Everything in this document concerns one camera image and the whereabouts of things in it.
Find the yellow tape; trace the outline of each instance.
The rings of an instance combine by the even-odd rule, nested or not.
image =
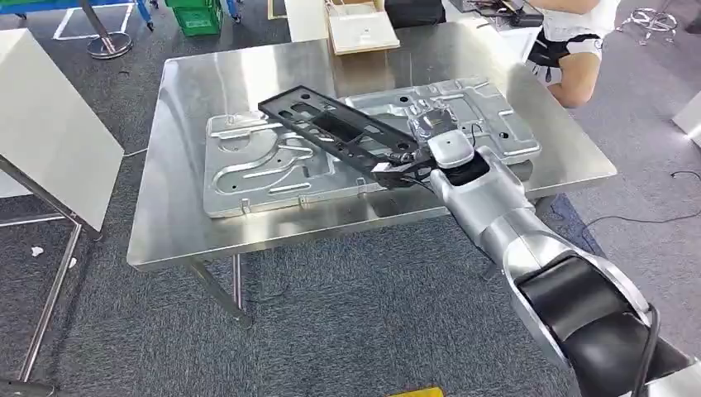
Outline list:
[[[398,395],[390,395],[389,397],[443,397],[443,390],[440,387],[431,387],[430,389],[408,391]]]

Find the white shirt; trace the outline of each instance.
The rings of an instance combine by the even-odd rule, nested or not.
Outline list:
[[[603,39],[613,31],[616,9],[621,0],[599,0],[592,11],[584,15],[538,8],[545,17],[543,33],[550,41],[568,41],[572,37],[595,34]]]

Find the cardboard box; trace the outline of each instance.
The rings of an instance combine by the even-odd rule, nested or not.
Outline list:
[[[384,0],[326,0],[325,8],[334,54],[399,47]]]

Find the white tape line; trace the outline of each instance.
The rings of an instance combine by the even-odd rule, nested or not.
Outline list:
[[[126,7],[126,12],[124,14],[124,20],[122,20],[122,26],[121,26],[120,30],[119,31],[110,31],[110,33],[124,33],[124,32],[126,32],[126,24],[129,22],[129,17],[131,16],[131,12],[134,10],[134,3],[133,2],[123,2],[120,4],[106,4],[104,6],[93,6],[93,8],[107,8],[107,7]],[[68,21],[73,16],[73,12],[75,10],[83,11],[83,9],[80,7],[67,9],[66,13],[64,15],[64,19],[61,20],[61,23],[56,28],[56,32],[54,32],[54,40],[64,41],[64,40],[79,40],[79,39],[96,39],[96,38],[100,37],[100,35],[98,35],[98,34],[61,37],[61,34],[64,32],[64,29],[65,29],[66,25],[68,25]]]

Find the white board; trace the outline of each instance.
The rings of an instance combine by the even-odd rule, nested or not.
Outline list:
[[[0,155],[100,230],[124,150],[27,29],[0,31],[0,87]]]

